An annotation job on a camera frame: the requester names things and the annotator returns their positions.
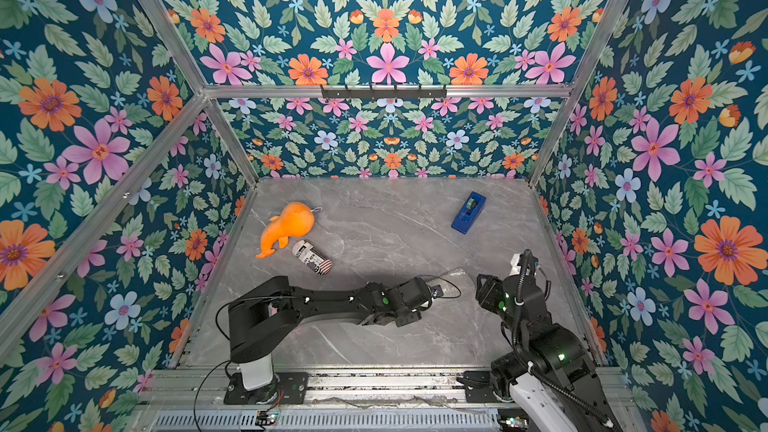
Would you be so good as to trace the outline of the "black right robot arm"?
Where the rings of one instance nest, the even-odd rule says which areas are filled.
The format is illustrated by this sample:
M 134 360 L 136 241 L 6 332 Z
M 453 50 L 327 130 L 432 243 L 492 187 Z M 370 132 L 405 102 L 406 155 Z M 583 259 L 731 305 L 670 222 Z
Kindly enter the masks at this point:
M 535 277 L 477 278 L 475 299 L 500 318 L 510 351 L 491 362 L 487 387 L 540 431 L 620 431 L 582 341 L 556 323 Z

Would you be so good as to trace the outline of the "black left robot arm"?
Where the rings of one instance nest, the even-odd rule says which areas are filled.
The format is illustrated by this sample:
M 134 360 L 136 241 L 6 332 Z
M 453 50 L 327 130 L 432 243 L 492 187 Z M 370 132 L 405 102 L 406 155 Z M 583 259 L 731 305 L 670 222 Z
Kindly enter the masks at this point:
M 422 277 L 387 287 L 379 282 L 347 291 L 318 291 L 293 286 L 276 276 L 226 305 L 230 362 L 239 367 L 248 393 L 276 387 L 272 353 L 296 328 L 310 322 L 404 327 L 422 319 L 441 286 Z

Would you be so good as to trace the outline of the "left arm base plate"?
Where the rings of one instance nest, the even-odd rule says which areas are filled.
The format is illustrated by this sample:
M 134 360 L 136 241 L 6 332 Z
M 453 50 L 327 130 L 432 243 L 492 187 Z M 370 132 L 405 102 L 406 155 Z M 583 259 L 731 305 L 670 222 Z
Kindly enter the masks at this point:
M 230 377 L 223 403 L 235 405 L 301 405 L 307 392 L 309 375 L 304 372 L 281 372 L 261 388 L 247 390 L 241 373 Z

